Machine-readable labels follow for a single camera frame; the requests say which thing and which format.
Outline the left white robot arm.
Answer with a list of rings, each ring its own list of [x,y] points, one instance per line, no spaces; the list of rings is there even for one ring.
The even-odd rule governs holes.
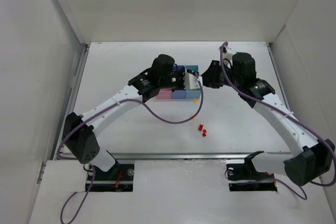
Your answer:
[[[112,122],[138,105],[158,95],[162,89],[184,88],[184,68],[178,68],[172,57],[160,54],[145,69],[129,80],[117,94],[81,115],[67,115],[63,145],[81,164],[89,164],[113,177],[119,162],[98,143],[98,136]]]

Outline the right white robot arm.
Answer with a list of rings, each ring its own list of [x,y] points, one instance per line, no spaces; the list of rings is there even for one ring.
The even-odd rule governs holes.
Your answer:
[[[251,153],[243,163],[227,166],[233,170],[230,180],[262,180],[276,173],[304,186],[335,167],[335,145],[291,114],[275,89],[257,77],[255,60],[250,54],[238,52],[228,59],[223,53],[220,60],[212,60],[202,78],[203,85],[208,88],[229,86],[235,89],[239,97],[272,126],[290,150],[290,154],[284,156],[265,151]]]

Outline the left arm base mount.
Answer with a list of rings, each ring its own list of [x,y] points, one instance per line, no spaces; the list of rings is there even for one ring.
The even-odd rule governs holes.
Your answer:
[[[134,164],[119,164],[116,172],[105,173],[95,168],[96,175],[91,186],[92,192],[132,192]]]

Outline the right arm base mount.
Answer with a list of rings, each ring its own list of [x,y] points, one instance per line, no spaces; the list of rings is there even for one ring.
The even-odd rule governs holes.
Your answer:
[[[260,154],[264,152],[249,154],[242,163],[226,163],[225,176],[229,180],[229,191],[277,191],[274,174],[258,172],[252,163],[253,158]]]

